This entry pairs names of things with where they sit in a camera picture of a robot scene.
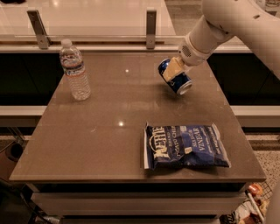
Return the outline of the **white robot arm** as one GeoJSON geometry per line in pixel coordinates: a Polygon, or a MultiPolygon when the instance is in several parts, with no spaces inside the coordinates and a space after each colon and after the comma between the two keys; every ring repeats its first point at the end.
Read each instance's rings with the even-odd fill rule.
{"type": "Polygon", "coordinates": [[[280,18],[255,0],[202,0],[202,16],[179,45],[163,77],[170,81],[208,59],[232,37],[240,39],[280,79],[280,18]]]}

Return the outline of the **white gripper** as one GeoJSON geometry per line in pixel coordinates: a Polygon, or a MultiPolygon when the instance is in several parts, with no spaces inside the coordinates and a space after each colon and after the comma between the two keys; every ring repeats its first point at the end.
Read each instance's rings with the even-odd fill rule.
{"type": "Polygon", "coordinates": [[[166,65],[163,72],[164,80],[171,81],[183,72],[185,64],[189,67],[201,64],[210,56],[211,51],[211,43],[207,42],[201,34],[196,34],[193,31],[189,32],[179,45],[180,57],[173,57],[164,61],[166,65]]]}

